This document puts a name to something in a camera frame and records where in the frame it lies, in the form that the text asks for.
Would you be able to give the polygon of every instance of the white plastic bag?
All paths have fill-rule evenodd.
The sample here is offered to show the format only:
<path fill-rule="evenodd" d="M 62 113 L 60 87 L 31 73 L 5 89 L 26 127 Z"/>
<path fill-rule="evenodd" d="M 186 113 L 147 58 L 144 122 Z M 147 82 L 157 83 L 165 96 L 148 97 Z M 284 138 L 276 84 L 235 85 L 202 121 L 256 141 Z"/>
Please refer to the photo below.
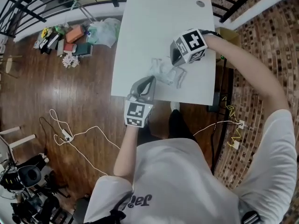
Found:
<path fill-rule="evenodd" d="M 112 47 L 118 38 L 121 22 L 115 18 L 96 21 L 90 24 L 90 35 L 87 42 Z"/>

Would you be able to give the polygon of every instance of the white sneaker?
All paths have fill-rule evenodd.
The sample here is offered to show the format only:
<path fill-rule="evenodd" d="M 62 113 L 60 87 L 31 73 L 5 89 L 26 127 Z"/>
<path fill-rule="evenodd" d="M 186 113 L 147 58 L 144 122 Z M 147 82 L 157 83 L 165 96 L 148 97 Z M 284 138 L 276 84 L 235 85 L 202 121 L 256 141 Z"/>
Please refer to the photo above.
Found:
<path fill-rule="evenodd" d="M 171 101 L 170 102 L 170 108 L 171 108 L 171 111 L 174 111 L 174 110 L 179 111 L 179 102 Z"/>

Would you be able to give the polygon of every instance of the orange box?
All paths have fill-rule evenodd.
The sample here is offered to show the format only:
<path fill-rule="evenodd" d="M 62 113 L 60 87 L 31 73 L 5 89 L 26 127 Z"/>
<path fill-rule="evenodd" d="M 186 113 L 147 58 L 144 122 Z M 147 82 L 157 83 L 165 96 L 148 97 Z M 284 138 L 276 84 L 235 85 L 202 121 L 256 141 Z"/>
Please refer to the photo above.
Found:
<path fill-rule="evenodd" d="M 66 34 L 66 40 L 68 43 L 72 43 L 82 36 L 84 36 L 84 30 L 80 25 L 78 25 L 72 31 Z"/>

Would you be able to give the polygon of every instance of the electrical outlet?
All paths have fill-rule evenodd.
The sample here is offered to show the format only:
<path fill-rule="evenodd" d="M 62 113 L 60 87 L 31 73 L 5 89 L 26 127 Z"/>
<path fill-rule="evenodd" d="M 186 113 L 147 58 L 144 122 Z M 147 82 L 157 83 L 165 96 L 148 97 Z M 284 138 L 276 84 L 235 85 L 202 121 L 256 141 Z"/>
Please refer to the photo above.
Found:
<path fill-rule="evenodd" d="M 244 120 L 240 120 L 238 128 L 243 129 L 244 126 L 245 126 L 245 121 Z"/>
<path fill-rule="evenodd" d="M 239 148 L 239 145 L 240 145 L 240 142 L 235 141 L 235 142 L 234 142 L 234 145 L 233 145 L 233 148 L 238 149 L 238 148 Z"/>
<path fill-rule="evenodd" d="M 69 135 L 69 133 L 66 132 L 65 129 L 62 130 L 62 133 L 64 134 L 65 141 L 71 142 L 73 140 L 73 138 Z"/>

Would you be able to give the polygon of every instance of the white table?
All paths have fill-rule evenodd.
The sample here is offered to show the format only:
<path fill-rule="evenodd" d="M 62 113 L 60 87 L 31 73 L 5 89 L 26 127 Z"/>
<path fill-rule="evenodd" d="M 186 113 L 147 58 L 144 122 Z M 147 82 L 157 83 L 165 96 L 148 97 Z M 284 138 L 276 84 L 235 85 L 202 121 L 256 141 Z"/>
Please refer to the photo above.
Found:
<path fill-rule="evenodd" d="M 196 1 L 204 2 L 199 7 Z M 134 82 L 148 75 L 152 58 L 170 56 L 173 37 L 200 28 L 214 31 L 210 0 L 127 0 L 114 61 L 111 95 L 127 96 Z M 157 82 L 155 99 L 211 105 L 215 53 L 181 66 L 187 71 L 181 88 Z"/>

